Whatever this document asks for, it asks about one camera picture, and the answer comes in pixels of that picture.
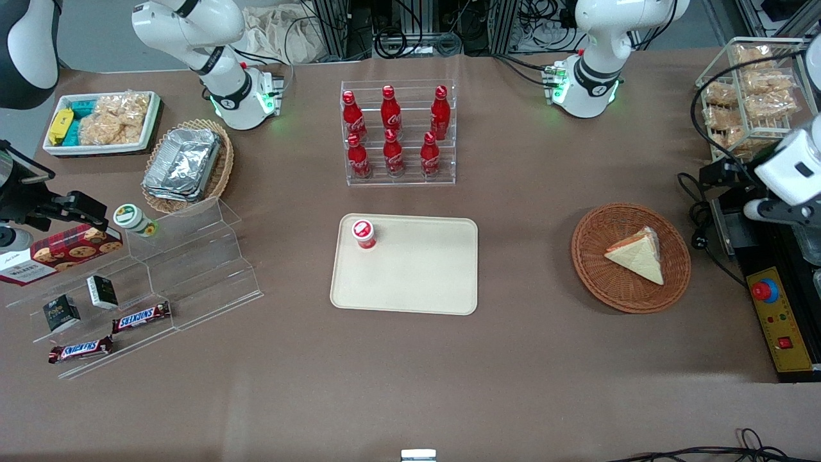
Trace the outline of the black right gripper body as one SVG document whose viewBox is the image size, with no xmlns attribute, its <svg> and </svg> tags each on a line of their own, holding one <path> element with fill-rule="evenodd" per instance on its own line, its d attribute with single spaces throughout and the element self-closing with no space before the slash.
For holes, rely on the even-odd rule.
<svg viewBox="0 0 821 462">
<path fill-rule="evenodd" d="M 52 169 L 23 155 L 9 141 L 1 142 L 1 221 L 49 231 L 55 210 L 45 182 L 55 178 Z"/>
</svg>

